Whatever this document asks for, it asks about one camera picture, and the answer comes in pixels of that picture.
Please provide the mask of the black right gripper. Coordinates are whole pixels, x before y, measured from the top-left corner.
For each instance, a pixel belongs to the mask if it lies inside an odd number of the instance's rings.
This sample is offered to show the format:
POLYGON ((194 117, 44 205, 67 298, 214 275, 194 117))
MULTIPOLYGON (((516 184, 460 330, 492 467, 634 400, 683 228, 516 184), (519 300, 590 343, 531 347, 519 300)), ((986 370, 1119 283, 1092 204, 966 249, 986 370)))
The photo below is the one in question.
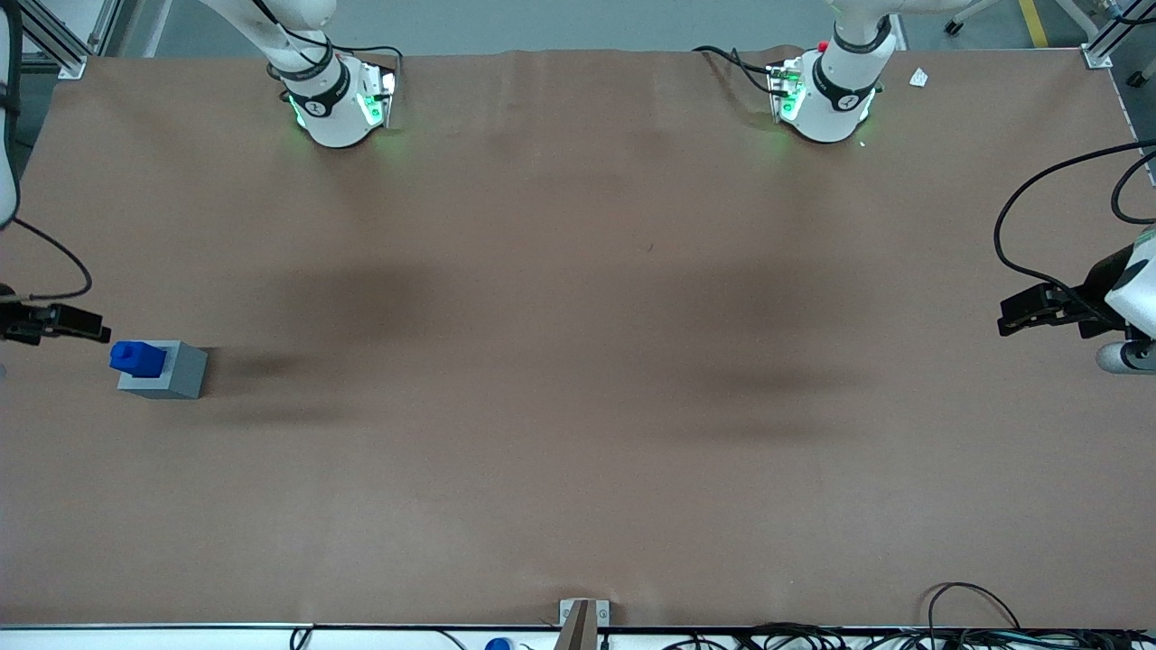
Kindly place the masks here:
POLYGON ((111 340, 112 330, 103 328, 99 313, 69 305, 25 304, 16 300, 15 291, 1 291, 1 300, 3 341, 40 346, 42 339, 49 338, 74 338, 97 344, 111 340))

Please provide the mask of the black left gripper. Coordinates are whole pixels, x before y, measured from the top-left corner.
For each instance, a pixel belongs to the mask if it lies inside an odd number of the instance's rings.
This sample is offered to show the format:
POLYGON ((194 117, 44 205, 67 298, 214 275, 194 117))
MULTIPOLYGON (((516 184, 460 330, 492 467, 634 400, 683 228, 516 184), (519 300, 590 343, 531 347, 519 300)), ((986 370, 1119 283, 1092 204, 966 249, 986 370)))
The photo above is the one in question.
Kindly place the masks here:
POLYGON ((1107 254, 1095 263, 1087 272, 1085 280, 1079 285, 1077 291, 1085 303, 1095 308, 1094 313, 1069 313, 1073 303, 1068 291, 1058 285, 1038 283, 1017 291, 1000 303, 1001 317, 998 319, 999 337, 1011 337, 1029 328, 1060 328, 1066 325, 1077 325, 1081 339, 1103 337, 1111 330, 1126 330, 1120 313, 1109 306, 1106 294, 1114 288, 1124 268, 1131 263, 1133 246, 1120 248, 1114 254, 1107 254))

